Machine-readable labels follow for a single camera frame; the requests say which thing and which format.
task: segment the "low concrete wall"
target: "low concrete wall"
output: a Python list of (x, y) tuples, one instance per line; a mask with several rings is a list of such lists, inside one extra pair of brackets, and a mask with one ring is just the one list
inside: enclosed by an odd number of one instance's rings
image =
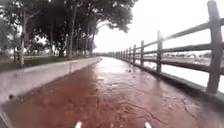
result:
[(0, 104), (9, 100), (9, 95), (20, 95), (45, 85), (57, 78), (68, 75), (101, 58), (88, 58), (74, 61), (46, 64), (0, 74)]

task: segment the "fence rail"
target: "fence rail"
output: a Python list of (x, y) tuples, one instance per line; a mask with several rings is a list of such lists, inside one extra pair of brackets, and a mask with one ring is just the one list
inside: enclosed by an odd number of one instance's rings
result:
[[(142, 41), (140, 47), (136, 47), (135, 45), (133, 49), (131, 49), (130, 47), (129, 49), (124, 51), (112, 52), (109, 55), (125, 61), (129, 61), (131, 63), (135, 63), (136, 60), (140, 60), (141, 67), (144, 67), (144, 62), (154, 62), (157, 64), (156, 72), (158, 74), (161, 73), (162, 64), (208, 72), (209, 80), (206, 92), (210, 94), (216, 94), (218, 90), (220, 75), (224, 74), (224, 68), (220, 68), (224, 48), (221, 34), (221, 26), (224, 25), (224, 18), (220, 19), (217, 4), (215, 1), (209, 1), (207, 7), (209, 14), (208, 23), (197, 25), (195, 27), (178, 32), (165, 38), (162, 38), (160, 32), (158, 31), (158, 38), (154, 42), (144, 44), (144, 42)], [(177, 47), (169, 49), (162, 48), (164, 41), (193, 34), (195, 32), (199, 32), (205, 29), (210, 29), (211, 43), (209, 44), (190, 45), (185, 47)], [(157, 50), (144, 51), (146, 47), (155, 44), (157, 45)], [(164, 53), (201, 51), (201, 50), (211, 50), (210, 65), (199, 65), (194, 63), (162, 59)], [(146, 57), (145, 55), (148, 54), (156, 54), (156, 56), (155, 58)]]

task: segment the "tree trunk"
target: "tree trunk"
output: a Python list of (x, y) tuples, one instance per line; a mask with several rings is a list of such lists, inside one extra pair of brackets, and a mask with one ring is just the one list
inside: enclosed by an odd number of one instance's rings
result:
[(87, 50), (88, 50), (88, 43), (89, 43), (89, 24), (87, 26), (87, 35), (86, 35), (86, 43), (85, 43), (85, 50), (84, 50), (84, 54), (87, 54)]
[(20, 45), (20, 67), (23, 67), (24, 65), (24, 56), (23, 56), (23, 51), (24, 51), (24, 44), (26, 41), (26, 15), (25, 15), (25, 10), (23, 11), (23, 26), (22, 26), (22, 37), (21, 37), (21, 45)]
[(13, 62), (16, 63), (16, 47), (13, 46)]
[(50, 39), (50, 56), (53, 56), (53, 30), (54, 30), (54, 26), (53, 26), (53, 22), (51, 21), (51, 39)]
[(68, 58), (72, 59), (72, 43), (73, 43), (73, 33), (74, 33), (74, 26), (75, 26), (75, 17), (76, 17), (76, 13), (77, 13), (77, 5), (78, 2), (73, 1), (72, 3), (72, 7), (71, 7), (71, 17), (69, 19), (69, 32), (68, 32)]
[(64, 57), (64, 49), (59, 50), (59, 57)]

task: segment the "fence post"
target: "fence post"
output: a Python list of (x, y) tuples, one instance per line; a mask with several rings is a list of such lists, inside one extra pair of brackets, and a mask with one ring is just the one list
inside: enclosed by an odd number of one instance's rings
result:
[(120, 51), (120, 59), (122, 59), (122, 51)]
[(208, 13), (210, 20), (210, 33), (211, 33), (211, 62), (209, 71), (209, 80), (206, 92), (216, 94), (219, 87), (220, 80), (220, 65), (222, 61), (222, 32), (219, 25), (219, 11), (215, 1), (208, 1)]
[(140, 65), (141, 67), (144, 66), (144, 41), (141, 41), (141, 56), (140, 56)]
[(131, 62), (131, 47), (129, 47), (129, 62)]
[(125, 58), (126, 58), (126, 61), (128, 60), (128, 49), (126, 49), (126, 51), (125, 51), (126, 53), (125, 53)]
[(135, 63), (136, 45), (133, 47), (133, 63)]
[(123, 50), (123, 60), (125, 60), (125, 50)]
[(161, 58), (162, 58), (161, 50), (162, 50), (162, 43), (163, 43), (160, 31), (157, 32), (157, 40), (158, 40), (158, 44), (157, 44), (157, 58), (156, 58), (157, 68), (156, 68), (156, 71), (158, 73), (160, 73), (161, 72), (161, 66), (162, 66), (161, 65)]

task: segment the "reddish-brown pavement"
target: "reddish-brown pavement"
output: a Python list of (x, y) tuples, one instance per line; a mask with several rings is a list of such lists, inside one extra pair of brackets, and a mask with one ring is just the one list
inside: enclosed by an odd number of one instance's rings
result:
[(223, 128), (209, 105), (120, 60), (98, 64), (4, 106), (15, 128)]

